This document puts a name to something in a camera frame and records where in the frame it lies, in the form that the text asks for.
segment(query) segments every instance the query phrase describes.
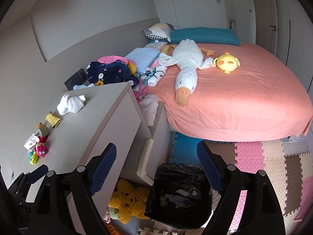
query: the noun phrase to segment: trash bin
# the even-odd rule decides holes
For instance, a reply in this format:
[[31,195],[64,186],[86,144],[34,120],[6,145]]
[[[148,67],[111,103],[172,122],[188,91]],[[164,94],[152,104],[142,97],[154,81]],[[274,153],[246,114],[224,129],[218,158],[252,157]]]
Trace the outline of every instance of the trash bin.
[[212,210],[212,190],[204,171],[162,164],[146,203],[145,216],[176,229],[197,229]]

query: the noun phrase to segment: pink blanket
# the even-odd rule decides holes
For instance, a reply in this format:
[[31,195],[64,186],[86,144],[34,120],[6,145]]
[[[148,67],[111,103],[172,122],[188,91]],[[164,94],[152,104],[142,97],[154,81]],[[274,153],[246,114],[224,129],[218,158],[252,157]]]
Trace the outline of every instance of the pink blanket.
[[240,67],[230,74],[217,67],[197,70],[198,85],[185,107],[175,101],[179,68],[169,67],[148,93],[165,103],[174,129],[191,137],[229,142],[306,135],[313,117],[311,100],[281,61],[253,44],[198,45],[216,51],[213,58],[229,52],[239,59]]

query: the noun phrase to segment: dresser drawer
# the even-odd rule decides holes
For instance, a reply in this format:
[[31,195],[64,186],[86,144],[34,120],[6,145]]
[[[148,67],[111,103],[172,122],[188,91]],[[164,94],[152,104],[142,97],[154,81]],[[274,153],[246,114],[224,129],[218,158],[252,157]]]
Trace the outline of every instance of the dresser drawer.
[[[86,161],[87,164],[93,156],[100,155],[109,143],[116,145],[116,160],[103,184],[102,189],[92,197],[101,216],[105,214],[115,184],[118,180],[120,171],[124,165],[140,123],[141,119],[139,114],[129,92],[127,92],[105,125]],[[83,227],[80,223],[72,198],[69,202],[69,208],[76,231],[84,234]]]

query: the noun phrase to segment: white dresser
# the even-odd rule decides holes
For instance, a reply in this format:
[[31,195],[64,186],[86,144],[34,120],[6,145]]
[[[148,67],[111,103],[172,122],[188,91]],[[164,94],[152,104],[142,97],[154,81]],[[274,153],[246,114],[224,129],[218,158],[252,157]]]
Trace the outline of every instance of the white dresser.
[[[45,122],[50,131],[45,144],[48,153],[39,158],[32,170],[45,164],[58,174],[72,172],[77,166],[87,164],[93,156],[101,154],[112,142],[117,149],[116,160],[102,189],[92,197],[100,215],[103,215],[120,174],[135,182],[151,184],[157,167],[166,161],[170,130],[164,105],[160,103],[155,124],[149,128],[129,83],[84,88],[71,93],[85,95],[85,107],[76,114],[60,116],[56,107],[65,94],[62,93],[39,116],[36,123]],[[49,112],[62,118],[55,129],[44,119]],[[141,174],[146,174],[147,183],[137,176],[140,159],[145,160],[141,162],[140,170]],[[29,166],[25,164],[25,173],[31,171]],[[31,187],[27,201],[35,199],[41,181]],[[68,200],[75,228],[84,233],[74,202],[70,196]]]

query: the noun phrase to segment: pink foam tile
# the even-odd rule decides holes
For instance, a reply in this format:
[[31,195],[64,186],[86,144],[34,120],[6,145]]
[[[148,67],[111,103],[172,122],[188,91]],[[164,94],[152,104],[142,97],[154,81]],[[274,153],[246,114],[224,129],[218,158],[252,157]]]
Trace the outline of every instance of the pink foam tile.
[[263,149],[262,144],[259,141],[255,142],[236,142],[235,146],[237,150],[236,160],[241,159],[261,159],[263,160]]
[[235,215],[234,215],[232,223],[231,223],[231,225],[229,227],[229,230],[231,232],[235,232],[238,229],[238,226],[239,226],[239,223],[240,223],[240,219],[241,219],[241,216],[242,216],[242,212],[244,211],[246,197],[247,197],[247,191],[241,191],[240,197],[239,197],[239,201],[238,201],[238,205],[237,205],[237,208],[236,208],[236,211],[235,211]]
[[308,212],[313,200],[313,177],[309,177],[302,182],[302,198],[300,211],[296,219],[302,219]]
[[263,160],[238,160],[236,166],[244,172],[256,173],[259,169],[264,169]]

